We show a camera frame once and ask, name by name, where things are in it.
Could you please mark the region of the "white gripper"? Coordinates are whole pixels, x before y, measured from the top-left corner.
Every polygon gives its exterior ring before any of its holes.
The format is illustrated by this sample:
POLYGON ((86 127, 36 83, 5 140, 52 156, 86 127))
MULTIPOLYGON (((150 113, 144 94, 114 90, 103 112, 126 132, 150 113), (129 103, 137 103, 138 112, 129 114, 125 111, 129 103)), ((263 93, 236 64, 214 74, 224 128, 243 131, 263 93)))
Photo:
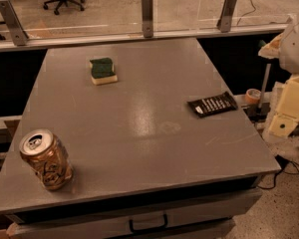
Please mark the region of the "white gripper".
POLYGON ((299 75, 292 75, 284 84, 276 114, 269 126, 269 132, 287 137, 298 125, 299 120, 299 75))

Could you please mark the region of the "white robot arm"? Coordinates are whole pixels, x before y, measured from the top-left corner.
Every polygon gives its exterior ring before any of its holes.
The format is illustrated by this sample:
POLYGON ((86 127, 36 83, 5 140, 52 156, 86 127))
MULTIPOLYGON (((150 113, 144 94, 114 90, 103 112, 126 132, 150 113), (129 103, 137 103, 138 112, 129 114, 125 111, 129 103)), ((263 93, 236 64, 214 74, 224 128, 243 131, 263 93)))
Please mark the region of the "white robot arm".
POLYGON ((271 135, 287 137, 299 123, 299 13, 290 20, 282 34, 259 50, 258 55, 278 59, 280 67, 291 74, 283 85, 268 126, 271 135))

